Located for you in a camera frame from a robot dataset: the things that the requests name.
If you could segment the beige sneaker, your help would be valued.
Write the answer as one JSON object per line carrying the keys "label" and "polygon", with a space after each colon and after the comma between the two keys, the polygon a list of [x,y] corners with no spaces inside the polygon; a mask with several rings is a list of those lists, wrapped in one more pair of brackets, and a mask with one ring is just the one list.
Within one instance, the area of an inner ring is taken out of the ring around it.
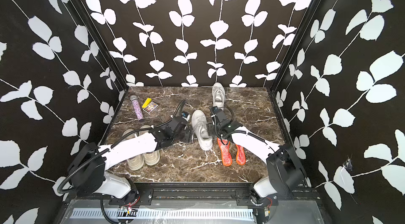
{"label": "beige sneaker", "polygon": [[[137,132],[129,134],[123,141],[130,140],[130,139],[136,138],[136,137],[138,137]],[[140,170],[144,166],[145,160],[144,160],[143,155],[140,154],[140,155],[136,155],[135,157],[133,157],[131,159],[128,159],[127,164],[128,164],[128,167],[130,170],[137,171],[137,170]]]}
{"label": "beige sneaker", "polygon": [[[141,129],[146,129],[149,127],[150,126],[148,126],[148,125],[144,125],[141,127]],[[139,136],[142,136],[143,134],[145,134],[147,132],[149,132],[149,131],[148,130],[141,131],[141,132],[139,132]],[[141,160],[142,160],[141,168],[144,165],[154,166],[160,161],[160,152],[159,152],[159,150],[156,150],[154,152],[143,153],[141,155]]]}

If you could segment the red orange insole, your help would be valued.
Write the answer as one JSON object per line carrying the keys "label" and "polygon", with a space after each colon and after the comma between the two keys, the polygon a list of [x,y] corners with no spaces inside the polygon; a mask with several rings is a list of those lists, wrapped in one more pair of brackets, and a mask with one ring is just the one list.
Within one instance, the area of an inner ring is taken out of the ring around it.
{"label": "red orange insole", "polygon": [[230,142],[227,140],[217,139],[217,143],[221,153],[221,160],[224,166],[229,167],[232,165],[232,156],[230,153]]}

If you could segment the white sneaker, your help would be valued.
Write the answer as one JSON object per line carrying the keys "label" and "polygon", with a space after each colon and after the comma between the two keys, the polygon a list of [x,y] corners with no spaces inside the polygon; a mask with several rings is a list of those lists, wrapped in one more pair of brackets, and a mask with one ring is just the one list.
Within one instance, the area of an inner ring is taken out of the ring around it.
{"label": "white sneaker", "polygon": [[212,87],[213,107],[223,110],[226,100],[225,89],[221,83],[217,82]]}
{"label": "white sneaker", "polygon": [[207,119],[202,110],[194,111],[192,115],[192,128],[199,146],[204,151],[209,151],[213,147],[213,137],[209,134]]}

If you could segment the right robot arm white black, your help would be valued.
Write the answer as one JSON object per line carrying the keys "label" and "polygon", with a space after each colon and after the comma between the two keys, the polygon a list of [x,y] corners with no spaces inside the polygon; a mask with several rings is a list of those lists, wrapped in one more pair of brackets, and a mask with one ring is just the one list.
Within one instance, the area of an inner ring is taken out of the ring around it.
{"label": "right robot arm white black", "polygon": [[303,165],[294,148],[289,144],[270,142],[234,119],[224,109],[211,107],[213,124],[209,132],[219,139],[234,143],[260,158],[267,166],[268,175],[251,185],[250,198],[259,205],[265,199],[291,196],[293,190],[307,178]]}

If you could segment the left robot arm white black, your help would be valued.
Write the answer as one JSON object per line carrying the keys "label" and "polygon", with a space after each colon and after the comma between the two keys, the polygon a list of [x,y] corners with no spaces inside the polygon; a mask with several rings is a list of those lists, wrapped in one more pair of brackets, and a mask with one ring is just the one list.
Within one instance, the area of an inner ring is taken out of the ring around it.
{"label": "left robot arm white black", "polygon": [[57,192],[75,191],[85,196],[100,193],[116,199],[135,197],[137,189],[128,179],[107,171],[138,155],[169,147],[177,140],[189,142],[192,131],[188,123],[189,117],[174,116],[157,127],[131,130],[114,144],[97,147],[92,143],[84,147],[75,157]]}

